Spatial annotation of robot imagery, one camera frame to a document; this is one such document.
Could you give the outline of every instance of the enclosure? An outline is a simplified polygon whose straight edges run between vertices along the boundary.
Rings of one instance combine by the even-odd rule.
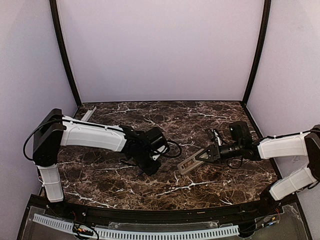
[[[91,123],[159,127],[182,147],[177,158],[160,157],[158,172],[147,176],[120,153],[62,146],[58,168],[71,204],[197,211],[259,200],[308,158],[244,160],[238,169],[204,163],[185,175],[177,165],[211,143],[207,128],[230,142],[236,121],[247,122],[254,139],[319,123],[319,10],[319,3],[300,0],[4,3],[0,233],[17,236],[30,194],[39,193],[37,170],[21,149],[54,108],[81,120],[96,107]],[[293,196],[315,240],[318,195],[314,188]]]

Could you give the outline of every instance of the marble tabletop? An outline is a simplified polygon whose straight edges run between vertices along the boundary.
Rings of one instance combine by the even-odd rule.
[[[204,163],[186,175],[177,165],[211,142],[204,129],[216,128],[230,141],[229,123],[248,117],[237,101],[153,101],[85,103],[75,118],[92,106],[89,122],[128,125],[147,131],[158,126],[167,139],[182,147],[178,158],[160,157],[162,166],[152,176],[120,162],[124,155],[100,148],[61,147],[58,166],[68,202],[127,210],[189,210],[241,204],[259,199],[261,191],[277,180],[269,160],[245,160],[240,169],[226,162]],[[239,158],[233,160],[238,164]]]

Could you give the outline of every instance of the white wall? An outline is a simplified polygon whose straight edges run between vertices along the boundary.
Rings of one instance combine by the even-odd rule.
[[[13,240],[30,194],[40,190],[24,141],[52,108],[72,115],[76,104],[48,0],[2,0],[0,36],[0,239]]]
[[[59,0],[83,102],[241,100],[263,0]]]
[[[320,123],[320,1],[272,1],[248,108],[264,135]],[[283,176],[307,159],[277,159]],[[298,194],[314,240],[320,240],[320,187]]]

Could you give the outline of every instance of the black corner post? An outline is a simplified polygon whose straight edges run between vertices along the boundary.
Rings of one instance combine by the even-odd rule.
[[[270,13],[270,7],[271,7],[271,0],[264,0],[264,6],[263,6],[263,14],[262,14],[262,20],[261,20],[261,26],[260,26],[260,32],[259,32],[259,38],[256,45],[256,50],[254,54],[254,59],[251,67],[251,72],[249,76],[248,83],[246,85],[245,93],[242,99],[242,103],[246,106],[250,97],[250,93],[252,90],[252,87],[254,85],[254,81],[256,78],[260,57],[262,53],[262,49],[264,47],[266,32],[267,32],[267,26],[268,26],[268,19],[269,19],[269,13]]]
[[[71,66],[69,63],[69,58],[68,58],[68,54],[67,54],[67,50],[66,50],[66,46],[65,46],[65,42],[64,42],[64,37],[62,34],[61,25],[60,25],[57,0],[49,0],[49,1],[50,1],[50,8],[51,8],[51,14],[52,14],[52,20],[53,20],[56,40],[58,42],[64,70],[65,70],[66,76],[68,78],[69,85],[70,85],[75,103],[76,103],[77,107],[79,108],[82,105],[82,103],[81,103],[80,95],[79,95],[79,92],[78,92],[78,89],[76,86],[74,76],[71,71]]]

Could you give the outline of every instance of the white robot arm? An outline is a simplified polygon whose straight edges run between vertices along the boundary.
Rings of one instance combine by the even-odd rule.
[[[33,155],[26,155],[26,145],[33,136]],[[144,132],[134,130],[130,126],[107,126],[90,123],[63,116],[60,109],[53,109],[26,140],[23,153],[25,157],[37,165],[50,202],[63,201],[63,189],[57,167],[57,157],[60,146],[86,146],[108,149],[120,152],[131,158],[148,176],[155,174],[161,163],[160,156],[175,158],[177,155],[167,155],[170,151],[168,143],[158,127]]]
[[[230,144],[221,145],[221,137],[214,130],[209,137],[213,144],[200,152],[195,159],[215,163],[221,159],[242,156],[253,161],[287,156],[308,156],[309,163],[289,176],[268,186],[260,195],[264,205],[271,205],[284,197],[320,181],[320,125],[311,130],[283,136],[268,136],[253,141],[246,122],[229,125],[232,139]]]

